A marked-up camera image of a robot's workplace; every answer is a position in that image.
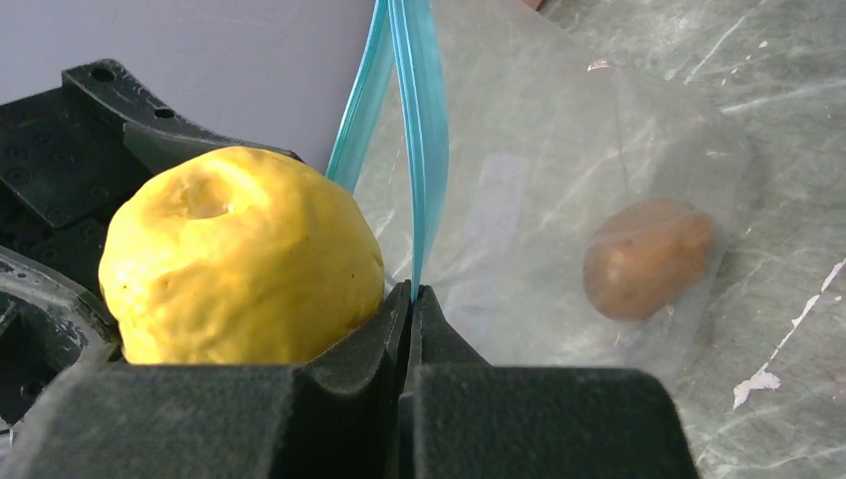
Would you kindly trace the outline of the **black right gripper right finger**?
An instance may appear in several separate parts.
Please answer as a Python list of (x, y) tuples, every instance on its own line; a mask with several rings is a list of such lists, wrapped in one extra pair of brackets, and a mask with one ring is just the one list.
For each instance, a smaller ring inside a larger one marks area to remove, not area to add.
[(694, 478), (676, 407), (652, 375), (493, 366), (424, 286), (406, 322), (403, 478)]

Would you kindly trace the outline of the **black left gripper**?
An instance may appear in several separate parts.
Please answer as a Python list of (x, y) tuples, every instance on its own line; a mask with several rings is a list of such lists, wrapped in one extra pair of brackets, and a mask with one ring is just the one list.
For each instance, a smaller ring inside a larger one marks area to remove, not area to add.
[(152, 176), (235, 143), (177, 113), (113, 59), (65, 70), (60, 87), (2, 105), (3, 437), (64, 371), (123, 359), (117, 323), (93, 293), (116, 209)]

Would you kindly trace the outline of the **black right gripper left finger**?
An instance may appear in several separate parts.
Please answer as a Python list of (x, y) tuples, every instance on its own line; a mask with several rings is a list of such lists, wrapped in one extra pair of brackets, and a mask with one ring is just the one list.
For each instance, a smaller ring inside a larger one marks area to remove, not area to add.
[(318, 358), (80, 365), (16, 430), (5, 478), (384, 478), (410, 286)]

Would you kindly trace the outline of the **yellow lemon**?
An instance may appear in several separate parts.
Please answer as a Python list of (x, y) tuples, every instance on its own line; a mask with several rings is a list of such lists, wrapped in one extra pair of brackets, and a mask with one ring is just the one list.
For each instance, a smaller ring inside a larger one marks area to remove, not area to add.
[(133, 364), (309, 361), (374, 315), (383, 274), (350, 192), (249, 147), (148, 180), (114, 214), (99, 265)]

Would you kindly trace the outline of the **clear zip top bag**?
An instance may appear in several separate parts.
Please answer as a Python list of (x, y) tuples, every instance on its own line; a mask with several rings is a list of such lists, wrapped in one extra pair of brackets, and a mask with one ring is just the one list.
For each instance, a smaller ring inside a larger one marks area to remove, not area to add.
[[(704, 315), (750, 159), (679, 85), (625, 71), (519, 1), (379, 1), (327, 169), (389, 283), (435, 290), (505, 365), (622, 366), (670, 380)], [(588, 302), (588, 241), (650, 199), (714, 223), (704, 278), (648, 320)]]

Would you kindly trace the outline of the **brown potato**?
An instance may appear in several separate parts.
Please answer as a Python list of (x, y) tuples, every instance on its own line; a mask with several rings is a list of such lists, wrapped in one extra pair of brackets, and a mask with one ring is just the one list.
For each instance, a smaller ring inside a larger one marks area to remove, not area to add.
[(650, 199), (629, 206), (588, 241), (588, 302), (611, 320), (650, 319), (704, 278), (714, 236), (710, 216), (687, 203)]

